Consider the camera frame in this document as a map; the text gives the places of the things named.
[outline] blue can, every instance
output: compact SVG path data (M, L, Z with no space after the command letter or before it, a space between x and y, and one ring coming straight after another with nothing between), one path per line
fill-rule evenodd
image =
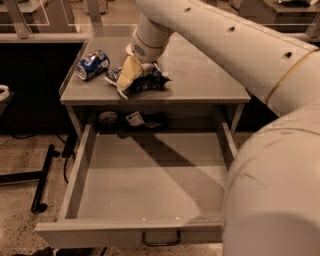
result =
M97 50L81 59L77 65L78 77L88 81L103 73L109 67L110 61L103 50Z

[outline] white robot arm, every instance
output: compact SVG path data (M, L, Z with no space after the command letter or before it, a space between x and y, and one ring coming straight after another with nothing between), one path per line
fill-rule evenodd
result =
M131 49L141 61L155 61L176 31L281 117L231 165L224 254L319 255L319 49L199 0L136 3Z

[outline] open drawer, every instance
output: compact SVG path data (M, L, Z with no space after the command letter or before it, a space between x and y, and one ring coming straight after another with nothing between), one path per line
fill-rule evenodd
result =
M218 134L97 134L86 125L58 221L36 231L55 248L221 242Z

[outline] black cable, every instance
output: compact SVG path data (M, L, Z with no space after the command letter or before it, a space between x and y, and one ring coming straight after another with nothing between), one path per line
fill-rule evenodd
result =
M68 178L67 178L67 163L68 163L68 160L70 157L73 157L73 161L76 160L76 154L72 151L72 154L68 157L66 157L66 160L64 161L64 167L63 167L63 178L64 178L64 181L68 184L69 181L68 181Z
M62 141L62 143L63 143L63 144L66 144L66 143L67 143L64 139L62 139L62 138L60 137L60 135L59 135L59 134L56 134L56 136L58 137L58 139L59 139L59 140L61 140L61 141Z
M66 145L67 142L64 139L62 139L59 134L56 134L56 136L58 137L59 140L61 140ZM64 161L64 166L63 166L63 178L67 184L69 183L69 180L67 178L67 164L71 156L73 157L74 161L76 160L76 154L74 153L74 151L72 151L71 155L66 157L66 160Z
M38 134L30 134L30 135L27 135L27 136L24 136L24 137L18 137L17 135L14 135L14 134L10 134L10 135L11 135L11 137L14 138L14 139L24 140L24 139L28 139L28 138L37 136Z

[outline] desk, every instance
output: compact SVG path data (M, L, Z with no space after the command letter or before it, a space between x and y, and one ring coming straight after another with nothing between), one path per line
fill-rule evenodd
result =
M133 30L100 28L82 56L103 49L110 68L122 66ZM224 183L236 150L218 109L250 97L178 34L158 64L172 81L129 100L104 75L84 82L71 71L66 79L61 101L81 142L58 221L36 228L54 248L221 242ZM102 134L85 117L105 110L166 112L169 127Z

